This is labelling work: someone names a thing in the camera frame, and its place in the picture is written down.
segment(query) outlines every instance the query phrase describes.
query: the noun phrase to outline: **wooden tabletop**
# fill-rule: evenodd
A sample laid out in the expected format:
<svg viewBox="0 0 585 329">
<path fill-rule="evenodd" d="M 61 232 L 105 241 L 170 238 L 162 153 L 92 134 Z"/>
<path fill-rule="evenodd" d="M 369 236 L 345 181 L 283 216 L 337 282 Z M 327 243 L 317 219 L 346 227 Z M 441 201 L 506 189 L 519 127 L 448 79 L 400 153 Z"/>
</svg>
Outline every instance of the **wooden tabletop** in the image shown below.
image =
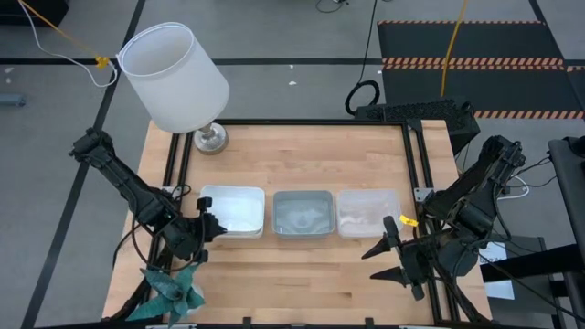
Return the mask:
<svg viewBox="0 0 585 329">
<path fill-rule="evenodd" d="M 437 188 L 457 178 L 444 122 L 423 122 L 431 172 Z M 227 126 L 229 146 L 221 154 L 192 150 L 186 182 L 193 192 L 185 197 L 186 216 L 198 214 L 196 200 L 205 185 L 258 186 L 266 192 L 265 228 L 260 239 L 216 239 L 206 244 L 209 262 L 196 272 L 206 305 L 189 322 L 270 324 L 432 324 L 428 298 L 416 302 L 410 288 L 369 275 L 399 265 L 396 252 L 370 260 L 361 256 L 378 239 L 284 240 L 271 230 L 272 196 L 281 190 L 392 188 L 402 213 L 414 218 L 409 172 L 402 132 L 392 126 Z M 163 180 L 171 135 L 150 125 L 138 174 L 148 184 Z M 419 180 L 422 171 L 416 138 L 412 135 Z M 127 219 L 125 231 L 130 227 Z M 411 230 L 400 232 L 411 239 Z M 142 251 L 150 237 L 138 235 Z M 180 266 L 181 260 L 173 267 Z M 132 243 L 121 250 L 112 275 L 104 316 L 118 311 L 142 279 L 144 265 Z M 491 317 L 479 266 L 458 280 L 480 313 Z M 444 289 L 440 287 L 444 299 Z M 446 302 L 441 304 L 448 318 Z"/>
</svg>

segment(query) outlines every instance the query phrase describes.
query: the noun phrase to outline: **lamp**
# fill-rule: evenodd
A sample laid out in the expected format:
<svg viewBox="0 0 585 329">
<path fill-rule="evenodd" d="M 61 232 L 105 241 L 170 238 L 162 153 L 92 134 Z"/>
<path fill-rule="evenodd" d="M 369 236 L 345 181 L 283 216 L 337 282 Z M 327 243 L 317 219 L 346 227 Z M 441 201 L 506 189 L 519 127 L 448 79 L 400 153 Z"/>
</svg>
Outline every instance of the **lamp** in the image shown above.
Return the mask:
<svg viewBox="0 0 585 329">
<path fill-rule="evenodd" d="M 188 27 L 149 27 L 116 57 L 160 129 L 196 131 L 194 142 L 202 154 L 217 154 L 226 147 L 228 133 L 213 121 L 228 103 L 229 85 Z"/>
</svg>

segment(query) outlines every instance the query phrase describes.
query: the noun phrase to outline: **yellow clip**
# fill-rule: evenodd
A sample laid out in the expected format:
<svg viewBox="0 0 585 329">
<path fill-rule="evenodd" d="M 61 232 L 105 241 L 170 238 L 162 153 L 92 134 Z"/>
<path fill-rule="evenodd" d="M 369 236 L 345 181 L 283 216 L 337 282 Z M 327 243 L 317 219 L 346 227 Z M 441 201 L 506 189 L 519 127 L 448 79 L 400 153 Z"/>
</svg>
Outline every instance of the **yellow clip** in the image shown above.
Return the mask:
<svg viewBox="0 0 585 329">
<path fill-rule="evenodd" d="M 419 225 L 419 222 L 414 220 L 414 219 L 410 219 L 404 215 L 400 215 L 400 221 L 406 225 L 410 225 L 413 227 L 417 227 Z"/>
<path fill-rule="evenodd" d="M 98 69 L 104 69 L 108 65 L 108 63 L 110 62 L 110 59 L 98 56 L 97 58 L 95 58 L 95 61 L 98 62 L 95 65 L 96 67 L 98 67 Z"/>
</svg>

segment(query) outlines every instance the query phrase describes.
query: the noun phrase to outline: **concrete floor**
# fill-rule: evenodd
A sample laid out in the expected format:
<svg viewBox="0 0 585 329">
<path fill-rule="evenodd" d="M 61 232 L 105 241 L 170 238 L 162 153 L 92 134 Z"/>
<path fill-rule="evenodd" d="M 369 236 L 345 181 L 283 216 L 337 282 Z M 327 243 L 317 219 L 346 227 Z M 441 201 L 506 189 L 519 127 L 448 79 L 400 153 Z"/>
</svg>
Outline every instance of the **concrete floor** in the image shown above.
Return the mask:
<svg viewBox="0 0 585 329">
<path fill-rule="evenodd" d="M 112 57 L 133 14 L 136 0 L 71 0 L 60 27 Z M 566 58 L 585 58 L 585 23 L 580 0 L 540 0 Z M 320 14 L 314 0 L 147 0 L 137 31 L 165 21 L 191 28 L 212 58 L 359 58 L 363 56 L 372 0 L 350 0 L 334 14 Z M 379 2 L 377 19 L 455 19 L 461 0 Z M 466 18 L 532 20 L 527 0 L 472 0 Z M 88 55 L 49 29 L 41 43 L 73 58 Z M 379 58 L 378 36 L 371 58 Z M 0 58 L 44 58 L 27 27 L 0 27 Z M 0 318 L 4 327 L 20 326 L 67 200 L 77 164 L 70 145 L 91 126 L 104 90 L 93 87 L 74 66 L 0 66 L 0 91 L 24 92 L 22 109 L 0 111 Z M 231 86 L 225 118 L 346 118 L 343 102 L 359 76 L 359 66 L 226 66 L 219 68 Z M 369 79 L 381 80 L 378 66 L 367 66 Z M 109 74 L 99 72 L 105 81 Z M 356 103 L 365 101 L 360 95 Z M 117 154 L 138 165 L 148 115 L 125 77 L 113 96 L 104 130 Z M 523 143 L 528 163 L 545 156 L 547 141 L 583 135 L 583 121 L 480 120 L 481 135 L 468 154 L 476 159 L 489 135 Z M 463 156 L 459 159 L 463 165 Z M 523 177 L 539 184 L 553 176 L 551 166 Z M 501 203 L 513 234 L 542 236 L 548 247 L 572 241 L 556 182 L 523 199 Z M 110 282 L 113 249 L 120 238 L 126 204 L 95 171 L 82 188 L 67 239 L 37 318 L 37 326 L 93 322 Z M 538 324 L 534 314 L 495 310 L 506 323 Z"/>
</svg>

